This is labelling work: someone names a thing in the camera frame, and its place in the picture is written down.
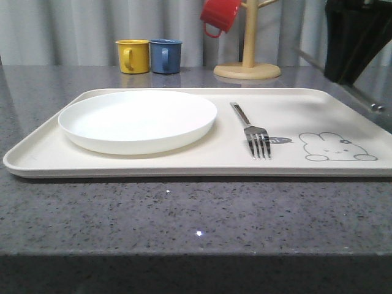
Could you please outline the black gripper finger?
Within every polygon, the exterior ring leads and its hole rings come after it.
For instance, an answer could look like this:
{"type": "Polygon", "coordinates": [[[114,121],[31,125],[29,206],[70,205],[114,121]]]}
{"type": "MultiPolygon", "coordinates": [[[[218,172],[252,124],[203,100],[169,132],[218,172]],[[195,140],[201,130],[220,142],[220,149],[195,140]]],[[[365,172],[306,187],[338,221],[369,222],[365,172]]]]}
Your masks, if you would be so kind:
{"type": "Polygon", "coordinates": [[[363,1],[327,1],[328,48],[324,76],[335,83],[354,83],[355,52],[361,39],[363,1]]]}
{"type": "Polygon", "coordinates": [[[364,69],[384,46],[391,41],[391,2],[362,1],[358,22],[359,40],[356,42],[345,82],[354,84],[364,69]]]}

